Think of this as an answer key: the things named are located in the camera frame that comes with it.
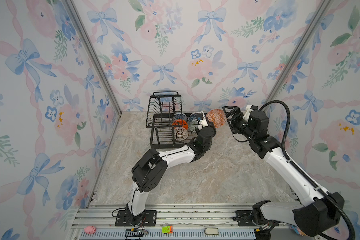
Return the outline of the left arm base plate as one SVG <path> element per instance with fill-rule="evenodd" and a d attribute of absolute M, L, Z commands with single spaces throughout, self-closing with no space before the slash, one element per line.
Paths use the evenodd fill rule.
<path fill-rule="evenodd" d="M 119 210 L 116 215 L 116 227 L 154 227 L 157 222 L 157 211 L 145 210 L 134 216 L 129 210 Z"/>

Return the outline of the green patterned bowl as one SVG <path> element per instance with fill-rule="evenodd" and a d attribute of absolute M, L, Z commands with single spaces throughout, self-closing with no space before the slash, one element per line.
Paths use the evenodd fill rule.
<path fill-rule="evenodd" d="M 196 132 L 196 130 L 199 130 L 199 123 L 200 120 L 198 118 L 190 120 L 188 123 L 188 130 L 191 132 Z"/>

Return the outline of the white brown lattice bowl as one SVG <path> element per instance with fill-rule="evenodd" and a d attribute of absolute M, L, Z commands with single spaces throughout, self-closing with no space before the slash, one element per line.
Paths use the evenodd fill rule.
<path fill-rule="evenodd" d="M 185 141 L 189 137 L 188 130 L 184 127 L 176 127 L 174 131 L 176 141 Z"/>

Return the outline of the red patterned bowl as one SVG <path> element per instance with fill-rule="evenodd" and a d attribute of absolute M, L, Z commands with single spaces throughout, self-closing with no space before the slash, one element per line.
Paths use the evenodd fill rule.
<path fill-rule="evenodd" d="M 222 109 L 210 110 L 206 117 L 209 122 L 214 123 L 215 128 L 220 128 L 227 122 L 227 117 Z"/>

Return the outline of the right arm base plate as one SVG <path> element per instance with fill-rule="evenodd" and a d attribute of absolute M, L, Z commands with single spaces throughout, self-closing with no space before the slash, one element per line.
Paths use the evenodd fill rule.
<path fill-rule="evenodd" d="M 257 226 L 260 228 L 270 228 L 273 225 L 279 225 L 277 221 L 265 219 L 259 210 L 237 210 L 235 213 L 236 216 L 232 220 L 237 221 L 240 227 Z"/>

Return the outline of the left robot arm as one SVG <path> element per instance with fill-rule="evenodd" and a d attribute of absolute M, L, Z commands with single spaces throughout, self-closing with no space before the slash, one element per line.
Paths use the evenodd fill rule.
<path fill-rule="evenodd" d="M 148 150 L 132 168 L 133 192 L 126 204 L 126 222 L 135 226 L 142 220 L 149 192 L 160 182 L 167 169 L 199 160 L 211 149 L 216 128 L 213 123 L 202 120 L 197 136 L 181 148 L 166 152 Z"/>

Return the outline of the orange plastic bowl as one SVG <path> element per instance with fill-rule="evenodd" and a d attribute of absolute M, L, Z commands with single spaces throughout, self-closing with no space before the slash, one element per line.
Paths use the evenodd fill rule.
<path fill-rule="evenodd" d="M 182 127 L 185 128 L 186 130 L 188 129 L 188 124 L 187 122 L 183 121 L 183 120 L 177 120 L 175 122 L 172 123 L 173 126 L 177 127 Z"/>

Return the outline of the blue floral bowl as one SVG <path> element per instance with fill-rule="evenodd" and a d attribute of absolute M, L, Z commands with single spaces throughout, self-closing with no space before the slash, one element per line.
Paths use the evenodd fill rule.
<path fill-rule="evenodd" d="M 172 120 L 175 122 L 177 120 L 183 120 L 185 122 L 188 121 L 188 117 L 186 114 L 183 114 L 183 113 L 175 113 L 172 117 Z"/>

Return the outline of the blue triangle pattern bowl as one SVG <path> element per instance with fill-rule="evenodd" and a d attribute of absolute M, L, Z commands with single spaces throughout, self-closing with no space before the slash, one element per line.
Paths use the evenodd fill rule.
<path fill-rule="evenodd" d="M 205 117 L 204 112 L 194 112 L 190 115 L 189 119 L 191 121 L 193 121 L 194 119 L 200 121 L 200 120 L 204 119 L 204 117 Z"/>

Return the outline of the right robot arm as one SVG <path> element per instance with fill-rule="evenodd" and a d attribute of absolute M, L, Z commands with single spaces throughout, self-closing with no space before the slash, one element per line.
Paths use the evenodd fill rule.
<path fill-rule="evenodd" d="M 279 223 L 293 225 L 309 237 L 321 236 L 327 240 L 325 231 L 344 220 L 349 231 L 349 240 L 356 238 L 355 228 L 344 212 L 345 200 L 339 193 L 330 193 L 313 180 L 286 152 L 285 141 L 291 121 L 290 110 L 286 110 L 287 122 L 281 141 L 268 133 L 270 119 L 257 106 L 247 106 L 242 112 L 239 107 L 224 106 L 231 132 L 246 137 L 250 148 L 272 166 L 288 183 L 298 197 L 299 204 L 272 203 L 261 201 L 253 205 L 249 216 L 236 216 L 238 222 L 252 222 L 259 226 L 258 233 L 269 233 Z"/>

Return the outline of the black wire dish rack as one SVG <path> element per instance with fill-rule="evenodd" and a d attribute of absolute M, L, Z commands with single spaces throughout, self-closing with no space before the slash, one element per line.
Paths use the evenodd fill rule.
<path fill-rule="evenodd" d="M 151 130 L 150 145 L 154 149 L 175 149 L 197 137 L 203 127 L 212 127 L 204 112 L 183 111 L 182 96 L 175 91 L 154 92 L 150 96 L 146 128 Z"/>

